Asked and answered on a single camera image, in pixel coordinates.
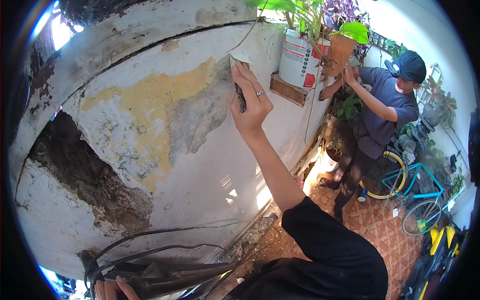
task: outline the wooden shelf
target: wooden shelf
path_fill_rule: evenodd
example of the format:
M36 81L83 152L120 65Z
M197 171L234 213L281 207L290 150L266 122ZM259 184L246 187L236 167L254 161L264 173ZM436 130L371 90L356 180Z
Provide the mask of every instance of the wooden shelf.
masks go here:
M300 106L301 108L305 105L308 94L308 91L302 89L301 87L294 86L283 81L278 76L278 73L272 74L272 78L270 80L270 91Z

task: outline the headlamp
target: headlamp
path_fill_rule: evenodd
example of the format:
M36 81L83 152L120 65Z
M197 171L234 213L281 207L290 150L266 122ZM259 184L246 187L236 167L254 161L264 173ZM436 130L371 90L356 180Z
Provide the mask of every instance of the headlamp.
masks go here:
M385 60L385 66L390 71L393 77L398 78L400 76L400 66L392 63L389 60Z

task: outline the white bucket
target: white bucket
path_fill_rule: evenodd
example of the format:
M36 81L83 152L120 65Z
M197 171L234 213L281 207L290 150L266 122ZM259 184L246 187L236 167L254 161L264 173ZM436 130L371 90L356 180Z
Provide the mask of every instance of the white bucket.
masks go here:
M318 48L326 55L330 41L320 38ZM307 40L300 38L300 33L287 29L283 40L282 56L278 76L292 85L312 88L322 74L322 67L315 67L320 62L318 55Z
M338 162L334 161L325 150L320 159L320 166L322 172L333 172L338 168Z

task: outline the yellow bicycle tire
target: yellow bicycle tire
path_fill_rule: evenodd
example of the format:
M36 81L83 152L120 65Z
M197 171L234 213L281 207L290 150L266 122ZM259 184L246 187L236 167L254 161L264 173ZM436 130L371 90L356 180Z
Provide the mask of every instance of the yellow bicycle tire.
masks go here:
M397 154L391 152L391 151L385 151L383 153L383 155L389 155L391 157L393 157L394 159L396 159L399 164L402 166L402 171L405 171L405 165L403 164L403 160L400 156L398 156ZM405 185L405 182L407 181L407 172L404 172L402 173L402 181L400 182L400 185L398 186L398 188L395 190L396 192L400 192L400 190L402 190L403 186ZM363 182L360 180L360 186L365 189L365 186L363 185ZM370 191L367 191L367 195L369 195L370 197L372 198L375 198L375 199L387 199L388 198L388 194L387 195L376 195Z

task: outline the dark cap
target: dark cap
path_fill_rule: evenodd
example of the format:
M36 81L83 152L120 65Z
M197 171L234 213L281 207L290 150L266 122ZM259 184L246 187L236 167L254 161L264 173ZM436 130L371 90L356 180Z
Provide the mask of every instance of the dark cap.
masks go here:
M394 59L393 64L400 68L400 77L405 81L413 81L421 84L427 77L425 62L417 52L407 50Z

